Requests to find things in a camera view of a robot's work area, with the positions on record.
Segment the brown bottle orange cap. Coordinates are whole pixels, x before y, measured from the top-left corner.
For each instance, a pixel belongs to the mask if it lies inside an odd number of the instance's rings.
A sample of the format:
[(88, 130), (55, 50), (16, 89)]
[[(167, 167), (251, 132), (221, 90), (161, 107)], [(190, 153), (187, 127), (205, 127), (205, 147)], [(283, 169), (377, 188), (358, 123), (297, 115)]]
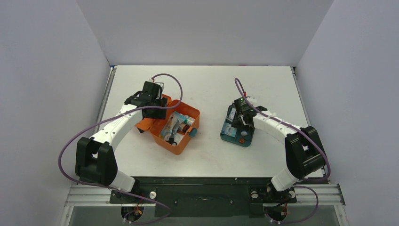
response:
[(185, 124), (185, 123), (181, 123), (181, 124), (180, 124), (180, 127), (179, 127), (179, 131), (180, 131), (182, 134), (185, 134), (186, 131), (187, 131), (189, 128), (190, 128), (189, 125), (187, 125), (187, 124)]

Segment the teal divided tray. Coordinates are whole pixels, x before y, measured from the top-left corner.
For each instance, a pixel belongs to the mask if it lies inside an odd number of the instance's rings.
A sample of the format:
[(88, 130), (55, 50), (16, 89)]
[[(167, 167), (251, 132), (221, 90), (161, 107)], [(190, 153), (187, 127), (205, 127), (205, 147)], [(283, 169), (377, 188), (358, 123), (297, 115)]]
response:
[[(253, 139), (253, 135), (254, 135), (254, 131), (255, 131), (254, 128), (247, 127), (247, 126), (245, 126), (244, 128), (236, 128), (236, 129), (237, 129), (236, 137), (230, 137), (230, 136), (227, 136), (227, 135), (224, 135), (224, 134), (223, 134), (224, 126), (225, 126), (226, 124), (232, 125), (233, 117), (235, 116), (235, 113), (236, 113), (236, 109), (235, 109), (235, 107), (233, 106), (233, 104), (231, 104), (231, 105), (228, 107), (227, 114), (226, 114), (226, 118), (225, 118), (224, 123), (223, 123), (222, 128), (221, 128), (220, 138), (221, 138), (223, 141), (226, 141), (226, 142), (229, 142), (229, 143), (232, 143), (232, 144), (235, 144), (235, 145), (239, 145), (239, 146), (241, 146), (241, 147), (249, 147), (249, 146), (251, 145), (251, 143), (252, 143), (252, 139)], [(245, 136), (245, 137), (243, 137), (243, 136), (240, 134), (240, 132), (241, 132), (242, 130), (246, 130), (246, 131), (248, 132), (248, 135)], [(243, 139), (245, 140), (244, 143), (240, 143), (240, 142), (239, 142), (239, 140), (240, 140), (241, 138), (243, 138)]]

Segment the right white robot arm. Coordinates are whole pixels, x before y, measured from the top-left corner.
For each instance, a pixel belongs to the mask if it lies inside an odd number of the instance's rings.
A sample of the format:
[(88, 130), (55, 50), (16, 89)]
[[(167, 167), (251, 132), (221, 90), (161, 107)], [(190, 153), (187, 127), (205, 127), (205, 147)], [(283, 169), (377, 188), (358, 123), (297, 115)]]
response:
[(285, 190), (327, 164), (318, 133), (311, 126), (285, 122), (262, 106), (251, 106), (242, 97), (232, 102), (227, 116), (238, 133), (261, 130), (284, 145), (286, 167), (271, 178), (271, 185), (265, 189), (271, 201), (279, 200)]

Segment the blue snack packet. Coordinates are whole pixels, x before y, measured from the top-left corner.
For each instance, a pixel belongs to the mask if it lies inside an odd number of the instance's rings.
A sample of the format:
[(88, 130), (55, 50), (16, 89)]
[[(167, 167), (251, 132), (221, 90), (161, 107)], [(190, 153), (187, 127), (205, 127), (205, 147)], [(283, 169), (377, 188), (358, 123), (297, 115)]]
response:
[(167, 123), (165, 124), (165, 126), (163, 127), (163, 129), (160, 132), (159, 137), (167, 140), (170, 136), (172, 127), (174, 126), (174, 124), (176, 123), (176, 121), (179, 120), (181, 123), (184, 122), (184, 116), (178, 112), (172, 112), (172, 114), (170, 115), (169, 119), (167, 120)]

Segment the orange plastic medicine box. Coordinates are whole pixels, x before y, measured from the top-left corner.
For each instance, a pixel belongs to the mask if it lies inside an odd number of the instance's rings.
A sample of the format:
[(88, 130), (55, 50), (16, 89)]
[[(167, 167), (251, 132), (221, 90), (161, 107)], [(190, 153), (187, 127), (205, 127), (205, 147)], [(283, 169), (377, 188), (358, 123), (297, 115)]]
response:
[(149, 131), (154, 141), (175, 155), (183, 152), (200, 125), (200, 111), (184, 102), (166, 112), (165, 119), (144, 118), (136, 127)]

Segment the black scissors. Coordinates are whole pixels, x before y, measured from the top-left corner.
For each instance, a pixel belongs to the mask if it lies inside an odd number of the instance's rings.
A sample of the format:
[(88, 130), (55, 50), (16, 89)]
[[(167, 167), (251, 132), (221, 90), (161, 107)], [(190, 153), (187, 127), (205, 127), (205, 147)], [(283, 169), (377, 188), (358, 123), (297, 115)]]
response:
[(170, 136), (169, 136), (169, 138), (167, 139), (167, 142), (168, 142), (169, 144), (171, 144), (171, 145), (174, 145), (174, 146), (177, 145), (177, 142), (175, 141), (175, 137), (176, 137), (176, 134), (177, 134), (178, 129), (179, 129), (179, 127), (180, 127), (180, 124), (181, 124), (181, 122), (180, 122), (179, 120), (177, 120), (176, 123), (174, 124), (174, 126), (172, 127)]

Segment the small teal wipe packet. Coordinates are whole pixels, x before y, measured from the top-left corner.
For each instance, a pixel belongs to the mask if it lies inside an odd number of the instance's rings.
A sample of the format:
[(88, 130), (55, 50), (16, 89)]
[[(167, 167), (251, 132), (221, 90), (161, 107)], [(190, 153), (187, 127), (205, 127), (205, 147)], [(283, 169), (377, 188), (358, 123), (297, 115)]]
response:
[(226, 124), (224, 126), (224, 129), (223, 129), (224, 135), (227, 135), (230, 137), (236, 137), (236, 133), (237, 133), (237, 129), (235, 127), (233, 127), (232, 125)]

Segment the white bottle green label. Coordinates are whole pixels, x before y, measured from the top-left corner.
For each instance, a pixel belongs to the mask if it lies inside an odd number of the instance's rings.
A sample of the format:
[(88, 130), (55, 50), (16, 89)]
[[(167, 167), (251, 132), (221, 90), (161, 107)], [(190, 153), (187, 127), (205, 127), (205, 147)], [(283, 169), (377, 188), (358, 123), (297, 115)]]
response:
[(195, 122), (195, 119), (192, 118), (191, 116), (184, 115), (184, 124), (192, 126), (192, 124)]

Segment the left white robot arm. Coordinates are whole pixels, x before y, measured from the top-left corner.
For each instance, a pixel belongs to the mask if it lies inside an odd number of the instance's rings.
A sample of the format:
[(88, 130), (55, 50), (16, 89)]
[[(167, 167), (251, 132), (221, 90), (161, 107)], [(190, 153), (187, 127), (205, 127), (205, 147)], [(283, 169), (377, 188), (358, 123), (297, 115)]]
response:
[(135, 179), (118, 169), (115, 150), (127, 133), (143, 119), (165, 119), (168, 98), (162, 82), (146, 81), (141, 91), (128, 97), (117, 113), (91, 137), (77, 142), (75, 173), (84, 182), (116, 188), (128, 202), (140, 198)]

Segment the white blue tube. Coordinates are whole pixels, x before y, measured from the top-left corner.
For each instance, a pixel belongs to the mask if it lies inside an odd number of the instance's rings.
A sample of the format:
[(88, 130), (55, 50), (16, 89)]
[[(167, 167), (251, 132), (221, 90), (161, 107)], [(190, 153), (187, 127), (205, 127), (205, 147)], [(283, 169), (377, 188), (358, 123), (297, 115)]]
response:
[(242, 130), (242, 131), (240, 132), (240, 134), (241, 134), (243, 137), (245, 137), (245, 136), (248, 135), (248, 132), (247, 132), (246, 130)]

